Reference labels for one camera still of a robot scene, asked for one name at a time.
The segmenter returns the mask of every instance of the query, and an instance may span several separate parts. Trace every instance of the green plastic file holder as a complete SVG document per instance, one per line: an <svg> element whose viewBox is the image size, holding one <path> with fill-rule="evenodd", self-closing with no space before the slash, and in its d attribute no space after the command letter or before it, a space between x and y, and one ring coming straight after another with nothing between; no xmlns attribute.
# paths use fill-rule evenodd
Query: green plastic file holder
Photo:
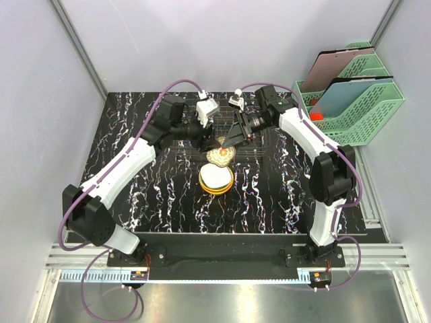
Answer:
<svg viewBox="0 0 431 323"><path fill-rule="evenodd" d="M348 44L346 48L368 46L370 46L369 42L357 42ZM377 54L373 53L356 57L341 72L340 77L388 75L388 71ZM304 81L295 81L293 90L300 96L302 106L308 116L308 112L312 108L310 101L320 99L325 91L302 93L300 91L302 83ZM395 83L376 84L369 87L337 118L314 121L314 124L340 145L367 145L404 100L405 98Z"/></svg>

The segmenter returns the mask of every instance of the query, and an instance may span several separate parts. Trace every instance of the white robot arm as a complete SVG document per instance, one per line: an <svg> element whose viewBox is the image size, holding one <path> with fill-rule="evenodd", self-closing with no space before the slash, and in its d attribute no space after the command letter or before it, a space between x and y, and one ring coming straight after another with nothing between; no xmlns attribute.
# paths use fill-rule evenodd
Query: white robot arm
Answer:
<svg viewBox="0 0 431 323"><path fill-rule="evenodd" d="M132 177L169 147L173 140L188 139L200 151L220 147L212 124L208 123L209 117L217 113L219 107L205 92L199 94L199 98L197 109L189 120L183 117L184 99L165 96L132 150L134 138L130 138L114 159L79 188L69 185L63 191L63 214L68 213L83 192L91 190L68 217L67 227L95 246L117 249L136 260L134 254L141 241L135 234L117 225L108 210Z"/></svg>
<svg viewBox="0 0 431 323"><path fill-rule="evenodd" d="M300 120L298 108L291 108L280 114L279 127L287 132L295 139L295 141L303 148L309 156L311 163L314 163L316 157L322 153L331 153L325 143L330 143L333 147L338 148L339 144L328 138L322 131L313 123L310 123L315 131L325 139L323 143L316 135ZM316 209L314 211L314 222L310 230L310 238L318 246L326 246L334 242L334 237L331 233L331 224L334 213L337 212L335 223L339 222L341 209L337 207L345 204L346 199L338 199L332 202L331 205L326 205L324 202L316 201Z"/></svg>
<svg viewBox="0 0 431 323"><path fill-rule="evenodd" d="M314 262L323 259L335 250L333 230L339 221L340 205L346 202L347 194L355 185L356 178L346 163L328 146L342 153L354 166L355 153L349 145L340 147L313 123L305 125L291 98L281 99L272 85L261 87L255 92L261 107L260 112L245 114L237 103L242 93L238 91L229 101L235 110L232 125L223 148L247 145L251 135L268 127L279 127L292 136L309 156L313 166L309 186L316 199L314 222L308 236L308 259Z"/></svg>

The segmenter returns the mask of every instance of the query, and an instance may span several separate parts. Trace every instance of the wire rack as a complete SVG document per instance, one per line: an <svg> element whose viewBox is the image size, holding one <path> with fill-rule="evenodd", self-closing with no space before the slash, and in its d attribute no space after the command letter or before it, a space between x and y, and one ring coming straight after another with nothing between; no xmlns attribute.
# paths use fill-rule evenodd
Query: wire rack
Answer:
<svg viewBox="0 0 431 323"><path fill-rule="evenodd" d="M226 136L234 122L234 109L228 105L228 99L216 100L219 107L220 113L213 118L213 125L215 128L215 137ZM191 112L195 110L196 100L186 100L189 105L189 111L185 112L186 116L190 117ZM246 100L245 111L253 112L259 110L260 107L254 100ZM245 147L240 147L236 150L235 162L249 162L253 163L256 160L261 162L263 155L265 154L268 145L266 144L265 138L268 135L268 130L259 131L253 135L253 142ZM187 157L191 162L206 162L206 153L199 153L195 148L191 147L189 141L176 141L174 142L171 151L178 157Z"/></svg>

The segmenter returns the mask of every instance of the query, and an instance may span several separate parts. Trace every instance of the orange object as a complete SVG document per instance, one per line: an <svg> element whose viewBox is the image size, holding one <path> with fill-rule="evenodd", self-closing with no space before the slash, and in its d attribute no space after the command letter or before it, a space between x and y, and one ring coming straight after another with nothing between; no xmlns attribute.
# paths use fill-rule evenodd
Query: orange object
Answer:
<svg viewBox="0 0 431 323"><path fill-rule="evenodd" d="M319 102L319 99L311 99L310 100L310 105L311 106L315 106L317 102Z"/></svg>
<svg viewBox="0 0 431 323"><path fill-rule="evenodd" d="M222 194L228 192L231 189L231 187L234 185L234 182L235 182L234 181L234 179L235 179L234 173L232 172L232 170L230 168L229 168L229 172L230 172L232 179L227 186L224 186L222 188L209 188L208 186L205 185L204 181L202 180L202 176L200 174L199 174L199 183L201 184L201 186L205 192L212 194L212 195L222 195Z"/></svg>
<svg viewBox="0 0 431 323"><path fill-rule="evenodd" d="M310 113L310 120L311 121L323 120L323 115L321 113Z"/></svg>

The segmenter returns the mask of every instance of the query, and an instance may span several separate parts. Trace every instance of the metal frame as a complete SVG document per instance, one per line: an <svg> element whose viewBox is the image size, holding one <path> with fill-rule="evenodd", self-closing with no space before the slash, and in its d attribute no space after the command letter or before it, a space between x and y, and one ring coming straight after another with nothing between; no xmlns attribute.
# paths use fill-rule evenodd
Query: metal frame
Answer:
<svg viewBox="0 0 431 323"><path fill-rule="evenodd" d="M382 20L378 23L377 29L374 31L374 34L371 37L370 43L373 47L376 48L378 44L380 44L380 41L385 35L387 28L389 27L403 2L404 0L392 0L392 2L389 4L385 14L382 17Z"/></svg>
<svg viewBox="0 0 431 323"><path fill-rule="evenodd" d="M384 218L381 216L381 207L378 203L378 199L374 193L374 186L368 172L368 167L362 157L360 149L356 150L357 156L357 169L362 177L364 184L364 199L362 201L361 207L364 211L364 220L366 222L367 229L383 229L384 233L389 237L387 232L387 227ZM154 234L154 236L159 239L165 240L168 237L172 237L173 234ZM192 244L190 237L187 236L189 243ZM244 235L244 239L251 238L250 235ZM268 241L268 244L277 244L279 237L276 237L273 241ZM68 246L76 246L77 244L67 244ZM301 246L303 244L298 244L292 242L293 246ZM354 271L357 261L358 261L358 251L354 244L340 244L343 248L344 258L346 266L344 268L332 268L333 271ZM398 293L401 298L401 303L408 319L409 323L422 322L426 323L427 318L422 307L416 286L411 275L410 267L405 256L405 252L402 244L360 244L362 252L362 262L360 271L389 271L392 272L394 280L397 286ZM84 270L88 263L102 251L104 247L86 246L76 252L65 252L60 249L58 244L53 244L51 248L51 253L46 263L46 269L44 271L44 281L42 283L42 289L40 292L40 297L34 309L32 323L45 323L48 320L49 312L53 304L53 299L55 296L55 291L57 289L59 280L61 278L61 273L63 270ZM106 262L108 260L108 255L104 255L96 261L93 268L98 271L127 271L127 270L137 270L137 267L107 267ZM146 271L147 268L141 267L142 271ZM318 271L324 270L324 268L298 268L301 273L307 273L308 271ZM204 283L204 281L161 281L157 280L154 283ZM218 283L227 283L227 281L218 281ZM258 284L268 284L274 283L272 281L265 280L255 280L253 283ZM289 282L288 280L284 282L277 283L295 283Z"/></svg>
<svg viewBox="0 0 431 323"><path fill-rule="evenodd" d="M81 59L88 75L92 79L96 89L98 90L100 96L105 100L108 92L99 77L96 69L94 68L84 46L82 45L74 27L71 23L61 0L49 0L56 15L61 21L66 34L68 35L74 49L76 50L79 58ZM401 7L403 0L392 0L388 6L382 20L380 21L377 29L375 30L370 43L374 47L377 47L383 38L389 24L395 17L397 11ZM357 156L357 168L364 183L364 196L361 202L361 208L364 213L364 220L367 229L382 229L385 233L386 238L390 241L389 232L385 219L382 216L382 209L375 195L374 185L372 183L372 178L368 171L368 167L362 157L361 150L355 148ZM353 244L342 244L343 253L345 256L345 268L333 268L333 271L345 271L354 270L357 265L358 251L356 246ZM361 271L391 271L397 290L399 292L401 302L407 319L409 322L428 322L422 303L420 301L418 291L414 284L410 267L408 265L407 259L405 257L404 249L401 244L361 244L362 251L362 263ZM87 246L77 252L68 253L62 251L58 244L54 244L48 262L46 264L46 269L43 272L43 278L41 282L40 293L38 299L36 300L36 305L34 308L34 313L31 318L33 323L45 323L48 320L51 306L55 297L55 292L59 280L61 278L61 272L64 269L85 269L88 263L96 255L103 251L103 247ZM108 255L101 257L95 264L94 269L98 270L127 270L132 268L107 268L106 261ZM298 270L306 272L311 268L299 268Z"/></svg>
<svg viewBox="0 0 431 323"><path fill-rule="evenodd" d="M105 101L106 97L108 96L108 91L106 90L105 85L103 84L84 46L82 45L81 40L79 39L77 32L75 31L75 28L73 27L73 24L67 15L65 8L63 7L63 4L61 3L61 0L49 0L49 2L52 5L53 10L61 24L63 25L63 29L66 35L69 37L72 46L74 47L79 59L82 62L82 65L88 73L88 76L93 81L93 84L99 92L100 97L102 97L102 99Z"/></svg>

